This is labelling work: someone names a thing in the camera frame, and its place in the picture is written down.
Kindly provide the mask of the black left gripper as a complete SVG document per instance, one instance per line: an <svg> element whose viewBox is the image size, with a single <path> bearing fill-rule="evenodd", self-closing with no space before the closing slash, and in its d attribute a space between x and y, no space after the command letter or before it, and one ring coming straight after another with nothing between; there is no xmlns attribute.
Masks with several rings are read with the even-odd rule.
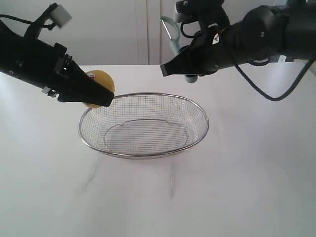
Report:
<svg viewBox="0 0 316 237"><path fill-rule="evenodd" d="M0 23L0 71L53 97L59 102L87 101L89 78L72 60L67 48L51 46L38 39L43 26L32 23L24 36Z"/></svg>

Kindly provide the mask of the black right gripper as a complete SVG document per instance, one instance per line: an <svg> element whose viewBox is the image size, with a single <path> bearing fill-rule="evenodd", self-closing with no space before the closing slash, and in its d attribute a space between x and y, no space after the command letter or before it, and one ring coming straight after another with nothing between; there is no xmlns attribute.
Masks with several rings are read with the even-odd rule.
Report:
<svg viewBox="0 0 316 237"><path fill-rule="evenodd" d="M210 75L237 64L235 38L237 25L222 28L218 24L205 25L194 34L187 48L171 61L160 65L164 77L170 75Z"/></svg>

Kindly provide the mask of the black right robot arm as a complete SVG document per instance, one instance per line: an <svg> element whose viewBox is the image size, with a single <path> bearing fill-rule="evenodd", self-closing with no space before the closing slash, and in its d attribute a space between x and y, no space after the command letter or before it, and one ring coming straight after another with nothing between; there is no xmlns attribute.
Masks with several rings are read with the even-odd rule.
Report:
<svg viewBox="0 0 316 237"><path fill-rule="evenodd" d="M221 0L176 3L184 23L198 22L191 43L161 65L163 76L210 75L233 65L275 55L310 60L316 57L316 4L291 0L286 5L261 5L230 24Z"/></svg>

